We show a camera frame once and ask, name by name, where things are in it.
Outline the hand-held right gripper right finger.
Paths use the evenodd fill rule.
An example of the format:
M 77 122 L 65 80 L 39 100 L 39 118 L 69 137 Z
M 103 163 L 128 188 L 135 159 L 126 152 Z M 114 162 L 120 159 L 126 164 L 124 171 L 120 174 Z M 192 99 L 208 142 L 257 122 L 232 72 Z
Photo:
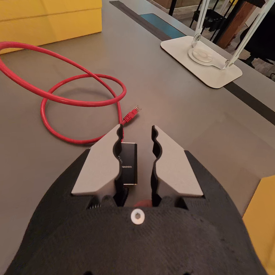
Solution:
M 201 198 L 204 193 L 184 149 L 158 126 L 152 126 L 153 163 L 151 175 L 152 205 L 170 198 Z

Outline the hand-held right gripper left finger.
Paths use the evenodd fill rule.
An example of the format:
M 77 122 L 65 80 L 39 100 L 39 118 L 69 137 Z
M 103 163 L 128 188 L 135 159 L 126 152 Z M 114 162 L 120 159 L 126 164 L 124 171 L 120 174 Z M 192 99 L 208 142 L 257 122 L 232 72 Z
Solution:
M 75 196 L 93 195 L 101 200 L 108 195 L 117 206 L 125 204 L 125 187 L 122 181 L 120 154 L 123 138 L 122 124 L 91 146 L 80 174 L 71 191 Z

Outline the black ethernet adapter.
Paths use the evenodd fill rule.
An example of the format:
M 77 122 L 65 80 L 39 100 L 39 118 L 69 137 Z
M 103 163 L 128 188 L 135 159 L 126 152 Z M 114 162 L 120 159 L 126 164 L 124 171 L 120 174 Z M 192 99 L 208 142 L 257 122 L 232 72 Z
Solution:
M 137 144 L 121 143 L 121 146 L 119 160 L 122 168 L 122 182 L 124 186 L 137 185 Z

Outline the yellow plastic bin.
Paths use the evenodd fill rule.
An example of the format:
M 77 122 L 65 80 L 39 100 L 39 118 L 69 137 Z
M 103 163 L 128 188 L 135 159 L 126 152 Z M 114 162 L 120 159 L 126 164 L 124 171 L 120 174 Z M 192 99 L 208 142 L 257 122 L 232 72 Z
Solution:
M 102 31 L 101 0 L 1 0 L 0 41 L 41 46 Z
M 243 215 L 255 252 L 267 274 L 275 274 L 275 176 L 260 180 Z

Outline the white desk stand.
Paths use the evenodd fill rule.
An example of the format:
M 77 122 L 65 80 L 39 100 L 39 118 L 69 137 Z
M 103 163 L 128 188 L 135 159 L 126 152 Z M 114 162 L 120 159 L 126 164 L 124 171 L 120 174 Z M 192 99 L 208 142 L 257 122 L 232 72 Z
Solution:
M 184 36 L 163 41 L 161 42 L 161 48 L 205 85 L 218 89 L 242 76 L 242 70 L 234 65 L 234 62 L 273 6 L 274 0 L 269 0 L 263 5 L 246 36 L 229 60 L 226 60 L 222 55 L 201 42 L 201 32 L 209 2 L 209 0 L 203 0 L 202 2 L 193 37 Z

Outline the brown wooden post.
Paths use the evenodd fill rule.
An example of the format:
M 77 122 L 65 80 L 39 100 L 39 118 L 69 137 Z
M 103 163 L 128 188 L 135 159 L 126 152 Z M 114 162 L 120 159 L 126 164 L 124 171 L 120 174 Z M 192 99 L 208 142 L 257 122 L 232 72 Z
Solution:
M 213 40 L 213 43 L 222 49 L 227 48 L 255 9 L 256 6 L 252 3 L 239 0 L 227 17 L 227 21 L 215 37 L 215 40 Z

